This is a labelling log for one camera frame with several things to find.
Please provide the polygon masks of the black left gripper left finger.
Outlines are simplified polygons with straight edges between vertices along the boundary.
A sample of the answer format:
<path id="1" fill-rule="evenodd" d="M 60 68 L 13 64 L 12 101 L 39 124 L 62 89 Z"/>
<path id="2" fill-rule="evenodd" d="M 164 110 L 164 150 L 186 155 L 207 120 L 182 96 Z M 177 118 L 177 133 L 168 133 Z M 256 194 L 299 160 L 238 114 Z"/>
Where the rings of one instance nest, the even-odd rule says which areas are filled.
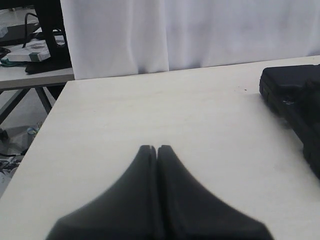
<path id="1" fill-rule="evenodd" d="M 142 145 L 127 170 L 107 191 L 61 217 L 47 239 L 160 239 L 156 167 L 155 148 Z"/>

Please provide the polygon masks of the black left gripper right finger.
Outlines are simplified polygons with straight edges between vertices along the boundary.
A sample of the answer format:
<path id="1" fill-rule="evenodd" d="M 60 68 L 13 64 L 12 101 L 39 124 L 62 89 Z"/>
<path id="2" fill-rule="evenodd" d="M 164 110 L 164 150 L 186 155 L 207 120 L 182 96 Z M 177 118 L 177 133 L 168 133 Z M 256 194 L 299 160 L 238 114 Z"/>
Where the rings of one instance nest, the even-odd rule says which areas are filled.
<path id="1" fill-rule="evenodd" d="M 273 239 L 262 222 L 207 190 L 169 145 L 158 149 L 157 183 L 168 240 Z"/>

